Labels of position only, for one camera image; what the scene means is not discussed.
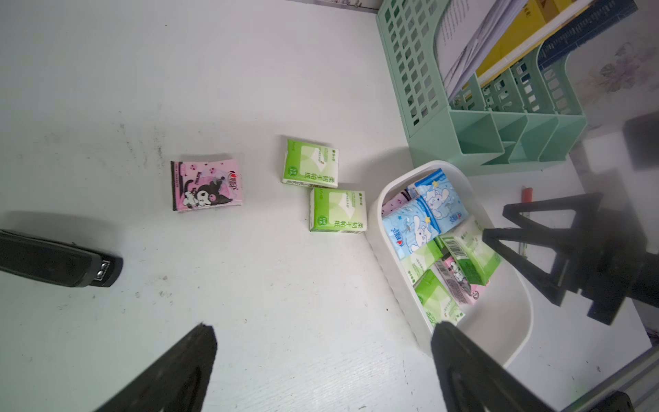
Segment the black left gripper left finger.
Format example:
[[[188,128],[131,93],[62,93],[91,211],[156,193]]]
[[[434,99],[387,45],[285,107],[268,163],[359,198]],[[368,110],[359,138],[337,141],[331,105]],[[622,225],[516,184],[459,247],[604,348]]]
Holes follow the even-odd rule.
[[[199,324],[99,411],[200,411],[217,354],[214,328]]]

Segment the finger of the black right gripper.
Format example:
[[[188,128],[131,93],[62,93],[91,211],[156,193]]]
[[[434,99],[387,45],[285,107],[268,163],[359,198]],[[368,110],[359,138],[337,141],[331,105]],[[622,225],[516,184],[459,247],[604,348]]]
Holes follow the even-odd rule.
[[[576,269],[582,257],[582,232],[571,228],[487,228],[482,240],[511,264],[550,303],[562,304],[566,292],[577,293]],[[506,242],[518,242],[551,249],[555,259],[551,271],[544,271]]]
[[[520,228],[544,230],[548,227],[532,220],[528,214],[571,210],[575,213],[571,228],[588,229],[595,224],[602,199],[601,193],[593,192],[530,203],[508,204],[503,209],[503,216]]]

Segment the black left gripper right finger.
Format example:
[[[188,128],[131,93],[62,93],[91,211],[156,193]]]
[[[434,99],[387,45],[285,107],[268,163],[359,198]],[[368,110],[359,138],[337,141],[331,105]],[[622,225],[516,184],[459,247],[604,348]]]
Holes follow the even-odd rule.
[[[552,410],[451,323],[436,324],[431,350],[448,411]]]

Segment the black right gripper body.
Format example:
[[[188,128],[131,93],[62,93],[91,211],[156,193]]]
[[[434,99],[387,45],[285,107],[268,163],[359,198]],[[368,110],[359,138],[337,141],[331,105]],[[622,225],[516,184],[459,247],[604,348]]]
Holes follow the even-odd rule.
[[[658,306],[658,254],[629,210],[599,209],[578,230],[559,286],[591,301],[587,316],[611,325],[627,298]]]

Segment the pink tissue pack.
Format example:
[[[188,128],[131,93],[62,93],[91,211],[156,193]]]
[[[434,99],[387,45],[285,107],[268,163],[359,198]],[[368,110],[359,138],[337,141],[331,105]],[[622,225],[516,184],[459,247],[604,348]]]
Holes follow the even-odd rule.
[[[432,270],[458,305],[475,305],[486,289],[482,285],[472,285],[453,257],[439,259]]]
[[[173,211],[242,206],[240,164],[221,161],[171,161]]]
[[[396,194],[391,200],[386,201],[381,207],[381,216],[389,216],[392,212],[404,206],[410,201],[411,197],[406,190],[403,190]]]

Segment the light blue tissue pack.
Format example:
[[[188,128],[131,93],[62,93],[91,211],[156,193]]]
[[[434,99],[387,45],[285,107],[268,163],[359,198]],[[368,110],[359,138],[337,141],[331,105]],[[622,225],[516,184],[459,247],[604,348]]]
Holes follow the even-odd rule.
[[[446,174],[438,169],[407,187],[413,198],[421,198],[429,207],[439,233],[448,233],[470,217],[461,198]]]
[[[400,260],[439,236],[432,211],[420,198],[412,199],[383,218],[384,229]]]

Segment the pink tissue pack top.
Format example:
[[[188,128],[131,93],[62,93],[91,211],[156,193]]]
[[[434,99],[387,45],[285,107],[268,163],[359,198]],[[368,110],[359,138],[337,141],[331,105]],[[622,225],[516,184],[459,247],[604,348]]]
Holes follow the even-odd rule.
[[[171,161],[173,211],[242,206],[240,164],[221,161]]]

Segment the green tissue pack top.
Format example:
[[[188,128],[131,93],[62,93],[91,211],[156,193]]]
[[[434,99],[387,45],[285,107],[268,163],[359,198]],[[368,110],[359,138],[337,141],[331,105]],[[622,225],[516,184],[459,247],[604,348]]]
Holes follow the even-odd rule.
[[[336,189],[340,152],[331,147],[288,139],[282,182]]]

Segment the mint green desk organizer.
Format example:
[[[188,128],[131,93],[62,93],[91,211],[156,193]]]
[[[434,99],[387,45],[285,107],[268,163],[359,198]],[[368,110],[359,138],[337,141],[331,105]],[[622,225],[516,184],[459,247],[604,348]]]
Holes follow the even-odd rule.
[[[494,80],[456,95],[437,60],[446,1],[386,1],[380,37],[415,166],[448,161],[466,174],[541,170],[565,161],[587,126],[566,60],[541,69],[534,50]]]

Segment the black stapler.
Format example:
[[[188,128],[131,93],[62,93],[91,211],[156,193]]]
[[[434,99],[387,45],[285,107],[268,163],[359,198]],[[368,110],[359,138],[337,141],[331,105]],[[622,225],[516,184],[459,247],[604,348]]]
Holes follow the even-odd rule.
[[[109,288],[124,267],[121,257],[80,245],[1,231],[1,271],[65,288]]]

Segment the dark blue notebook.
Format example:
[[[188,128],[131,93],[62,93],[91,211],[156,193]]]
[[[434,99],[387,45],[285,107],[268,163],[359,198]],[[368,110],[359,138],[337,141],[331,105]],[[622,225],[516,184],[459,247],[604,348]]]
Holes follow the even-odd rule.
[[[637,10],[638,5],[633,0],[594,1],[542,44],[538,68],[547,69]]]

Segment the yellow book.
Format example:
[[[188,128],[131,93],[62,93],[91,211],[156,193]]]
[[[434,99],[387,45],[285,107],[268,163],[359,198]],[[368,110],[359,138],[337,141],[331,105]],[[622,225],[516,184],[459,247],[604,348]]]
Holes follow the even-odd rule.
[[[590,0],[528,1],[476,70],[479,85],[492,82],[591,4]]]

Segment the white paper stack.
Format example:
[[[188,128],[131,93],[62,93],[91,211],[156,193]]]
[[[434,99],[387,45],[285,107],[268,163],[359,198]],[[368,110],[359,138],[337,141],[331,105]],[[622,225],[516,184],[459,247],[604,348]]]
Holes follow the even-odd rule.
[[[475,74],[527,3],[521,0],[450,1],[439,21],[436,58],[449,99]]]

